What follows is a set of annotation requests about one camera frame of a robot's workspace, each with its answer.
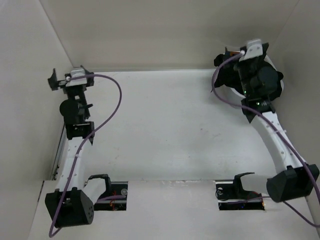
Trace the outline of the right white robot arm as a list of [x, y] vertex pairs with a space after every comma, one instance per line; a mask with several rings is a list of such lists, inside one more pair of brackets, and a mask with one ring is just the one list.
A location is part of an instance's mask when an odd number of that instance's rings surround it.
[[241, 109], [248, 123], [258, 132], [273, 161], [276, 175], [266, 181], [269, 197], [277, 203], [320, 194], [317, 179], [320, 169], [308, 164], [298, 153], [279, 122], [273, 101], [283, 91], [282, 72], [267, 61], [268, 44], [253, 50], [225, 50], [213, 60], [212, 92], [225, 86], [240, 94], [237, 101], [218, 97]]

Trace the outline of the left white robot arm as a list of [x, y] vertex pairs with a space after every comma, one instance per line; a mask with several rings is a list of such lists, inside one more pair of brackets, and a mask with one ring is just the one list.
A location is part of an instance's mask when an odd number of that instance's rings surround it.
[[48, 79], [50, 88], [62, 89], [67, 99], [60, 106], [67, 135], [67, 154], [54, 192], [45, 196], [45, 206], [56, 229], [90, 225], [98, 199], [108, 199], [112, 186], [107, 174], [85, 179], [86, 160], [83, 158], [93, 145], [95, 124], [89, 121], [91, 104], [85, 91], [94, 85], [93, 72], [83, 66], [73, 69], [58, 80], [56, 73]]

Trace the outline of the aluminium table edge rail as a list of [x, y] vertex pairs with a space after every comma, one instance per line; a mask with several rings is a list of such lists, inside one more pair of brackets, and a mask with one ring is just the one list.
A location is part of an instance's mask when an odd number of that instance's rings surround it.
[[57, 151], [56, 151], [55, 158], [53, 161], [53, 165], [52, 165], [52, 169], [51, 169], [51, 173], [50, 173], [50, 180], [55, 181], [57, 179], [58, 171], [60, 168], [60, 162], [61, 162], [63, 152], [64, 152], [66, 139], [67, 139], [67, 133], [66, 133], [66, 128], [65, 128], [65, 124], [64, 124], [62, 127], [61, 135], [60, 135], [58, 146], [57, 146]]

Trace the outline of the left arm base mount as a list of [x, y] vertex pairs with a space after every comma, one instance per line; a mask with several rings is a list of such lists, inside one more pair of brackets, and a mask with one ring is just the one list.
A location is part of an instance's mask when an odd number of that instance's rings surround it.
[[84, 193], [94, 203], [94, 211], [126, 211], [128, 199], [127, 181], [112, 181], [106, 187], [103, 179], [91, 179], [83, 188]]

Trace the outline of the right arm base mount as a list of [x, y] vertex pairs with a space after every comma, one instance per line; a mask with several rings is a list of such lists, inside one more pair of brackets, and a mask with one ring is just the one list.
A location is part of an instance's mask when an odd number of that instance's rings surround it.
[[263, 195], [243, 188], [241, 178], [252, 174], [254, 172], [240, 173], [235, 175], [233, 179], [215, 182], [215, 197], [220, 211], [265, 210]]

